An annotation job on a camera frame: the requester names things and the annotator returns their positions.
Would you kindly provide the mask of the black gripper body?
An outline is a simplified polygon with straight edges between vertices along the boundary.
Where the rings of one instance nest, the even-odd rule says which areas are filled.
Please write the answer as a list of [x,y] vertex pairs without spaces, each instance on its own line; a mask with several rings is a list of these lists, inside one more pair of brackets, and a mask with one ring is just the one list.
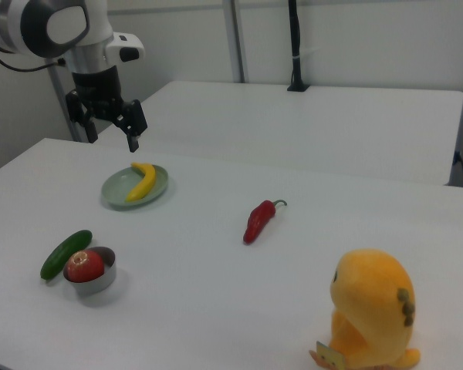
[[72,73],[71,119],[81,119],[82,106],[98,119],[129,119],[134,103],[125,102],[117,67],[96,73]]

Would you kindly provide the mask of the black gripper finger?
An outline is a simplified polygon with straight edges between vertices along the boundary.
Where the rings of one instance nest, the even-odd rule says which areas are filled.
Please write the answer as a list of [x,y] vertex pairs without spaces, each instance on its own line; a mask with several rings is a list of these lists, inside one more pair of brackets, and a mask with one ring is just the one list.
[[121,129],[127,138],[129,151],[134,153],[139,148],[139,137],[147,129],[147,121],[139,100],[122,102],[120,112],[113,124]]
[[84,128],[89,143],[95,143],[98,139],[98,133],[93,121],[93,111],[91,109],[84,110],[76,90],[72,90],[66,95],[66,106],[69,120]]

